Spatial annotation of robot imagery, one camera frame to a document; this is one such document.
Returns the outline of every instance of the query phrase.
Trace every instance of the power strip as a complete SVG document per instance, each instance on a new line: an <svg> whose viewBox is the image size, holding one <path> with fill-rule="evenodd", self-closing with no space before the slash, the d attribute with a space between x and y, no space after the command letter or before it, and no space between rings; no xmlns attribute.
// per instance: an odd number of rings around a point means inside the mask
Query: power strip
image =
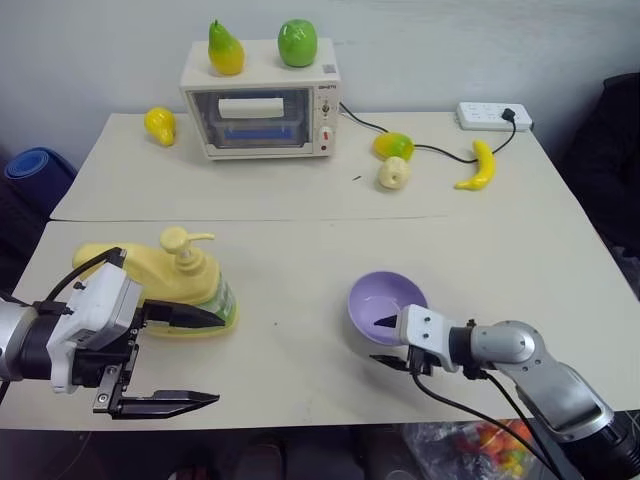
<svg viewBox="0 0 640 480"><path fill-rule="evenodd" d="M502 118L505 108L510 108L516 113L516 130L523 132L529 130L533 120L519 103L476 103L460 102L456 114L460 127L463 130L505 130L513 129L511 123Z"/></svg>

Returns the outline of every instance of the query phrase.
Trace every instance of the toaster oven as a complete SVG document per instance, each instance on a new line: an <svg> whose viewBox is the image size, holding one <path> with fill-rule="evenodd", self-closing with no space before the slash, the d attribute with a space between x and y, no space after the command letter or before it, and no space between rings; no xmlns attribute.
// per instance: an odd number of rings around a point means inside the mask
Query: toaster oven
<svg viewBox="0 0 640 480"><path fill-rule="evenodd" d="M313 64L286 66L277 40L245 40L238 75L217 73L207 42L194 42L180 90L211 160L330 155L340 99L333 44L318 39Z"/></svg>

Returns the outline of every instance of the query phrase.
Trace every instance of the plastic bag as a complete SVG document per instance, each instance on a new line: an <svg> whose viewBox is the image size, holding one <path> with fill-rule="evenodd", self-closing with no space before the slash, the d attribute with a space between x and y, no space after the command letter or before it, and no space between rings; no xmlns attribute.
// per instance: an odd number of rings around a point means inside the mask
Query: plastic bag
<svg viewBox="0 0 640 480"><path fill-rule="evenodd" d="M521 420L501 423L531 443ZM486 422L411 423L402 434L428 478L521 480L537 462L518 440Z"/></svg>

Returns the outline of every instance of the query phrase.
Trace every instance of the blue yoga mat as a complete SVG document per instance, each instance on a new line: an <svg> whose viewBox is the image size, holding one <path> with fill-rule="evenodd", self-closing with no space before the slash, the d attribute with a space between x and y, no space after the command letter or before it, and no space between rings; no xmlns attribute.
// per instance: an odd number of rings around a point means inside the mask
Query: blue yoga mat
<svg viewBox="0 0 640 480"><path fill-rule="evenodd" d="M43 147L22 152L4 169L9 183L47 217L69 190L76 173L64 158Z"/></svg>

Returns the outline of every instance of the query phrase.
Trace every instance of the oven window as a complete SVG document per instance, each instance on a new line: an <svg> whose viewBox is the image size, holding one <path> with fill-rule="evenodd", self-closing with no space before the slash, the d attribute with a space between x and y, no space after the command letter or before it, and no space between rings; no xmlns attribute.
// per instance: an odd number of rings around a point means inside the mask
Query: oven window
<svg viewBox="0 0 640 480"><path fill-rule="evenodd" d="M309 142L309 89L189 92L216 148L301 147Z"/></svg>

